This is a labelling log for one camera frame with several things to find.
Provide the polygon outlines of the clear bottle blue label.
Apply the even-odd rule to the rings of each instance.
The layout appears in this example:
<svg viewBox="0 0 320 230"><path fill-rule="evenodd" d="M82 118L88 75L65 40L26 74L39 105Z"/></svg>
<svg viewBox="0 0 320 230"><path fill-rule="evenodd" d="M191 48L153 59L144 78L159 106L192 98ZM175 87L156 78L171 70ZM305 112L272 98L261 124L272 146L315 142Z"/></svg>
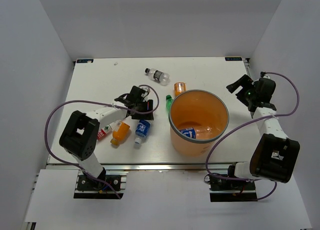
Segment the clear bottle blue label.
<svg viewBox="0 0 320 230"><path fill-rule="evenodd" d="M145 143L150 127L151 127L150 120L140 120L137 124L135 129L135 139L134 139L134 148L140 149L140 147Z"/></svg>

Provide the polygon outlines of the orange juice bottle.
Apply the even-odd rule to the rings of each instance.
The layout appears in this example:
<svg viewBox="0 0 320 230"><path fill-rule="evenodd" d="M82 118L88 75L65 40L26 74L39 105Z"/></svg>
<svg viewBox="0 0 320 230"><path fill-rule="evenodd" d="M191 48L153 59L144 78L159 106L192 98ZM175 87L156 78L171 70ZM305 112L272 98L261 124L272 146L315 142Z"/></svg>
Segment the orange juice bottle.
<svg viewBox="0 0 320 230"><path fill-rule="evenodd" d="M111 144L114 146L119 146L126 138L129 132L130 126L122 121L119 121L114 131L112 132Z"/></svg>

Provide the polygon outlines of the clear bottle red label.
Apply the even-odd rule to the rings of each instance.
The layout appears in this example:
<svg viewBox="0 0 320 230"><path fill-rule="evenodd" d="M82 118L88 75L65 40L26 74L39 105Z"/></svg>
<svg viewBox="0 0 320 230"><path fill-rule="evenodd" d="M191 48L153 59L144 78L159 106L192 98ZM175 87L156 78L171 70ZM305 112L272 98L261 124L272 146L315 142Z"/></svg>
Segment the clear bottle red label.
<svg viewBox="0 0 320 230"><path fill-rule="evenodd" d="M120 127L121 121L113 122L98 131L97 140L101 141Z"/></svg>

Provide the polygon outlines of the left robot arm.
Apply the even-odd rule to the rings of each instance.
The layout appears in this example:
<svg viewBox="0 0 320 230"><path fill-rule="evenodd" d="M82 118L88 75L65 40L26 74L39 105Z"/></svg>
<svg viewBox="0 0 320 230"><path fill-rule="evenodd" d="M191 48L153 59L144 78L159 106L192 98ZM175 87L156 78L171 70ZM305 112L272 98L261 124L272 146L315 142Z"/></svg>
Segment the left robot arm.
<svg viewBox="0 0 320 230"><path fill-rule="evenodd" d="M154 111L159 106L149 100L150 91L154 89L148 85L133 86L129 93L115 98L120 105L105 104L100 102L74 100L79 103L102 105L101 108L91 112L72 112L59 139L59 145L77 161L76 166L86 175L88 183L94 189L102 189L107 186L106 170L99 163L94 154L98 141L99 131L104 127L123 122L130 117L133 120L150 122L154 120Z"/></svg>

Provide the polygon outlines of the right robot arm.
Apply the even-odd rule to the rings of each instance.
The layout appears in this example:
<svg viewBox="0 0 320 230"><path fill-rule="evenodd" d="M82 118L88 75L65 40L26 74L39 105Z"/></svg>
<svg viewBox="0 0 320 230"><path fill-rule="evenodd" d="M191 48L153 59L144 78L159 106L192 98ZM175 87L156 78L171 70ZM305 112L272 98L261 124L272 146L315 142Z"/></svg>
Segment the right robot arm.
<svg viewBox="0 0 320 230"><path fill-rule="evenodd" d="M243 75L226 88L233 93L242 89L236 97L247 106L253 120L268 116L269 119L257 121L261 139L250 161L236 163L233 172L228 174L226 184L231 189L238 189L246 179L268 179L287 183L293 173L300 150L300 144L289 139L276 119L277 109L271 103L276 88L275 81L266 77L253 81Z"/></svg>

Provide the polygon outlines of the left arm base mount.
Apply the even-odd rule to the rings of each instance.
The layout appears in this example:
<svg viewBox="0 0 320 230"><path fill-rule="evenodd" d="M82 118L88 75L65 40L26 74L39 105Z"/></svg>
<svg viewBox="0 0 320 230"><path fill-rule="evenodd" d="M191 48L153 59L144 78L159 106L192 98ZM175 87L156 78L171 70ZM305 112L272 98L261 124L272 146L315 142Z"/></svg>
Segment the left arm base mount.
<svg viewBox="0 0 320 230"><path fill-rule="evenodd" d="M79 171L75 188L74 199L121 199L123 197L127 173L123 171L107 171L105 175L107 184L93 180Z"/></svg>

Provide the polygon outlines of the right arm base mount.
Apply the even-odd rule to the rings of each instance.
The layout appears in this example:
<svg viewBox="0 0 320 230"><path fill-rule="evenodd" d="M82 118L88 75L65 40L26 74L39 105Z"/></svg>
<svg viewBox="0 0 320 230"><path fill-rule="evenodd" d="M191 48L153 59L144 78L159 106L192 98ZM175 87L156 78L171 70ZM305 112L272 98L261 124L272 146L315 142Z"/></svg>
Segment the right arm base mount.
<svg viewBox="0 0 320 230"><path fill-rule="evenodd" d="M205 183L209 185L211 202L252 202L257 201L254 182L225 180L206 175Z"/></svg>

